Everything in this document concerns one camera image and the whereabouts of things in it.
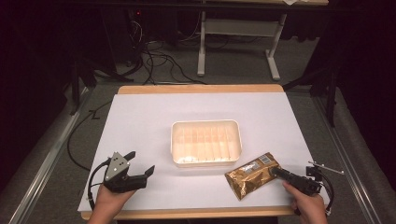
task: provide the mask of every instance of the white paper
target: white paper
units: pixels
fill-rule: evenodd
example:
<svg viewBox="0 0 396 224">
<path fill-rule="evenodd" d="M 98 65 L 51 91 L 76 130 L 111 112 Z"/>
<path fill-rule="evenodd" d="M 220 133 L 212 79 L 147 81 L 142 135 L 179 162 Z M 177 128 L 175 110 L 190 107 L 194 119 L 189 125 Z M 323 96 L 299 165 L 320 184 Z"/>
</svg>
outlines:
<svg viewBox="0 0 396 224">
<path fill-rule="evenodd" d="M 177 168 L 170 152 L 172 124 L 215 119 L 233 119 L 239 124 L 240 159 L 234 166 Z M 312 161 L 284 92 L 115 95 L 92 169 L 114 151 L 121 155 L 136 152 L 129 175 L 141 175 L 155 165 L 147 187 L 124 210 L 289 205 L 291 196 L 280 179 L 239 202 L 224 174 L 266 152 L 297 175 L 305 175 L 305 166 Z M 103 180 L 104 171 L 97 172 L 93 183 Z M 93 187 L 93 198 L 96 191 Z M 327 194 L 322 196 L 329 201 Z M 78 211 L 91 211 L 86 197 L 85 190 Z"/>
</svg>

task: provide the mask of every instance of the gray carpet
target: gray carpet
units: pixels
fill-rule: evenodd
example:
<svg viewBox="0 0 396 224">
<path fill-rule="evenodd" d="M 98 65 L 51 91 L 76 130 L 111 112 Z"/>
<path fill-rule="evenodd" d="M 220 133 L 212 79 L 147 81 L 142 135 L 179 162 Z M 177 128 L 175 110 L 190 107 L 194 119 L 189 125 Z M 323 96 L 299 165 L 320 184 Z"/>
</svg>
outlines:
<svg viewBox="0 0 396 224">
<path fill-rule="evenodd" d="M 166 45 L 161 47 L 158 44 L 157 46 L 152 45 L 150 48 L 154 52 L 156 48 L 161 47 L 158 50 L 172 54 L 187 76 L 207 84 L 274 83 L 270 78 L 269 68 L 262 53 L 262 46 L 268 45 L 270 40 L 261 39 L 251 43 L 241 43 L 240 40 L 248 39 L 238 39 L 222 49 L 207 50 L 205 77 L 195 75 L 198 57 L 197 46 L 179 45 L 174 48 Z M 298 43 L 295 39 L 279 43 L 276 63 L 281 80 L 277 83 L 286 84 L 303 73 L 316 43 L 316 41 Z M 221 44 L 222 42 L 217 39 L 209 42 L 211 47 L 221 46 Z M 176 67 L 171 69 L 172 64 L 161 64 L 161 60 L 163 59 L 154 60 L 154 63 L 159 65 L 154 67 L 152 73 L 155 83 L 175 81 L 170 71 L 173 72 L 176 79 L 183 78 Z M 126 70 L 127 68 L 121 64 L 120 69 Z M 134 85 L 140 85 L 147 79 L 148 72 L 143 68 L 132 77 L 135 78 Z M 118 87 L 124 85 L 115 81 L 102 79 L 98 79 L 98 81 L 99 84 L 92 90 L 92 95 L 82 108 L 78 120 L 82 120 L 88 115 L 89 110 L 96 109 L 111 100 Z M 309 96 L 306 87 L 290 91 L 288 96 L 314 160 L 336 170 L 343 170 L 343 163 L 337 153 L 336 144 L 316 105 L 316 99 Z M 110 105 L 107 105 L 96 113 L 96 117 L 99 119 L 84 121 L 71 138 L 71 152 L 74 158 L 84 166 L 91 167 L 109 108 Z M 364 144 L 340 92 L 337 92 L 335 122 L 335 130 L 339 133 L 349 157 L 352 158 L 356 173 L 372 199 L 380 220 L 383 223 L 396 223 L 395 215 L 391 212 L 396 206 L 395 193 L 371 156 L 370 150 Z M 77 208 L 89 173 L 71 162 L 67 155 L 66 144 L 63 145 L 61 151 L 62 156 L 36 202 L 27 223 L 85 223 L 77 212 Z M 36 147 L 9 183 L 7 189 L 2 192 L 0 223 L 8 223 L 11 219 L 13 211 L 29 187 L 46 153 L 48 153 L 48 146 Z M 324 171 L 324 173 L 330 178 L 335 189 L 335 202 L 329 222 L 370 223 L 362 212 L 349 178 L 346 175 L 332 172 Z M 282 224 L 299 223 L 295 216 L 280 217 L 278 221 Z"/>
</svg>

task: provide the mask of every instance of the snack package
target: snack package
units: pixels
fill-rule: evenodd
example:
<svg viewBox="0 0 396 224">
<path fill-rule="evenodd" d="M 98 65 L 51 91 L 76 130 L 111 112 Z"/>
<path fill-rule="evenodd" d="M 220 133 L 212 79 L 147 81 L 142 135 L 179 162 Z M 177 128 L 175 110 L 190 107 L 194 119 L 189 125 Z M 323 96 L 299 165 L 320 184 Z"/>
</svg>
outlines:
<svg viewBox="0 0 396 224">
<path fill-rule="evenodd" d="M 241 201 L 250 192 L 275 179 L 269 169 L 280 167 L 269 152 L 225 174 L 236 197 Z"/>
</svg>

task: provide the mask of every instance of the metal rail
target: metal rail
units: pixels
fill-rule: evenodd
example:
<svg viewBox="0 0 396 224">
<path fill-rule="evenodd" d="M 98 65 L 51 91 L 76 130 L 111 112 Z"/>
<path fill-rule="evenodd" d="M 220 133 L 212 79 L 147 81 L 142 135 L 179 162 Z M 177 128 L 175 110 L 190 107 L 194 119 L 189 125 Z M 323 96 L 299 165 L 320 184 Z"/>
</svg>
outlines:
<svg viewBox="0 0 396 224">
<path fill-rule="evenodd" d="M 9 224 L 27 223 L 30 214 L 35 208 L 35 204 L 41 195 L 41 192 L 43 191 L 44 187 L 46 187 L 46 184 L 50 179 L 50 175 L 52 174 L 52 171 L 54 170 L 57 161 L 62 155 L 62 145 L 64 144 L 64 141 L 67 139 L 68 135 L 73 130 L 73 127 L 79 117 L 81 108 L 83 108 L 83 106 L 86 104 L 90 95 L 91 93 L 88 91 L 88 88 L 85 88 L 82 91 L 81 107 L 76 112 L 76 114 L 70 118 L 60 138 L 49 150 L 49 154 L 47 155 L 46 159 L 44 159 L 40 169 L 35 175 L 35 179 L 32 181 L 32 184 L 23 196 L 20 205 L 15 210 L 14 215 L 9 221 Z"/>
<path fill-rule="evenodd" d="M 319 113 L 321 115 L 321 118 L 323 119 L 327 129 L 329 130 L 329 134 L 335 143 L 335 147 L 338 153 L 338 156 L 341 159 L 341 163 L 344 166 L 345 169 L 345 174 L 346 178 L 349 181 L 350 187 L 352 187 L 353 193 L 355 194 L 355 197 L 361 206 L 361 211 L 364 214 L 364 217 L 367 220 L 367 223 L 370 224 L 380 224 L 382 223 L 381 220 L 379 219 L 378 214 L 375 211 L 375 208 L 367 194 L 366 187 L 364 187 L 363 183 L 359 179 L 359 176 L 355 170 L 355 168 L 352 165 L 352 162 L 350 161 L 347 152 L 341 143 L 341 140 L 337 134 L 337 131 L 335 130 L 334 127 L 331 126 L 329 121 L 326 118 L 326 109 L 323 105 L 323 103 L 320 101 L 318 97 L 313 98 L 314 104 L 317 107 L 317 109 L 321 112 Z"/>
</svg>

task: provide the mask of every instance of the table surface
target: table surface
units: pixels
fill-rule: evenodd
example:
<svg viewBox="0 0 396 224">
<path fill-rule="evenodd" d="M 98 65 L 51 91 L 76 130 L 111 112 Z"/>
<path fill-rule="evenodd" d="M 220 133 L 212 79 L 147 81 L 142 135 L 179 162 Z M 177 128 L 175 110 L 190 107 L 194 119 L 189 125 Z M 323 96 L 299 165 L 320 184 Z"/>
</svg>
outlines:
<svg viewBox="0 0 396 224">
<path fill-rule="evenodd" d="M 242 154 L 231 166 L 178 168 L 170 153 L 172 124 L 182 120 L 233 119 L 238 122 Z M 121 87 L 110 108 L 93 160 L 95 168 L 114 151 L 136 151 L 129 175 L 156 165 L 145 189 L 129 200 L 116 219 L 254 217 L 292 215 L 291 196 L 273 180 L 238 201 L 225 173 L 271 152 L 280 165 L 304 175 L 312 157 L 278 85 L 186 85 Z M 93 183 L 100 183 L 105 169 Z M 95 198 L 97 187 L 92 188 Z M 78 211 L 91 208 L 81 199 Z M 321 192 L 325 203 L 329 201 Z"/>
</svg>

